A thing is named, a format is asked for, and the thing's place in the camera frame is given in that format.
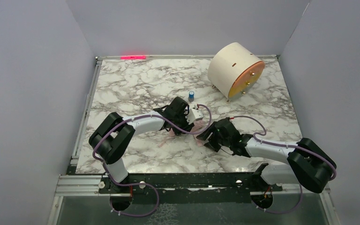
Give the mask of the pink folding umbrella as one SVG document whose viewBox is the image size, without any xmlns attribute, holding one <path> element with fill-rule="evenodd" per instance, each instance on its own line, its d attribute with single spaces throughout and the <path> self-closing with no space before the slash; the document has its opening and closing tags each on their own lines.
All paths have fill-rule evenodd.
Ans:
<svg viewBox="0 0 360 225">
<path fill-rule="evenodd" d="M 205 122 L 202 120 L 194 122 L 194 126 L 191 129 L 191 132 L 200 131 L 203 128 L 205 128 Z M 193 135 L 195 143 L 198 147 L 203 146 L 203 142 L 201 140 L 198 140 L 196 137 L 197 135 Z M 173 140 L 176 139 L 176 135 L 172 129 L 169 130 L 168 136 L 158 145 L 159 148 L 163 147 L 165 144 L 171 143 Z"/>
</svg>

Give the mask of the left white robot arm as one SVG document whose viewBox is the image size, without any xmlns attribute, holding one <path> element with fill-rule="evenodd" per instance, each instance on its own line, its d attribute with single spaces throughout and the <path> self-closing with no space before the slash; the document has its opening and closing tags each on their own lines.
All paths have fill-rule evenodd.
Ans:
<svg viewBox="0 0 360 225">
<path fill-rule="evenodd" d="M 99 155 L 115 182 L 122 182 L 128 171 L 123 155 L 134 136 L 149 131 L 173 131 L 175 135 L 190 132 L 194 121 L 203 115 L 180 97 L 169 105 L 155 108 L 149 113 L 121 117 L 110 113 L 89 138 L 94 156 Z"/>
</svg>

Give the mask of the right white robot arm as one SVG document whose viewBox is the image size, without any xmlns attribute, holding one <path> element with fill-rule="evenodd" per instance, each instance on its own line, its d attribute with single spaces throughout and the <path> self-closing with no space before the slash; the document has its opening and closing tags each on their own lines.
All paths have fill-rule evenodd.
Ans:
<svg viewBox="0 0 360 225">
<path fill-rule="evenodd" d="M 232 123 L 232 118 L 213 122 L 196 138 L 213 151 L 227 147 L 233 155 L 277 161 L 277 165 L 267 165 L 258 172 L 258 179 L 264 187 L 300 184 L 311 192 L 321 193 L 336 177 L 336 163 L 309 138 L 279 142 L 263 139 L 260 133 L 242 134 Z"/>
</svg>

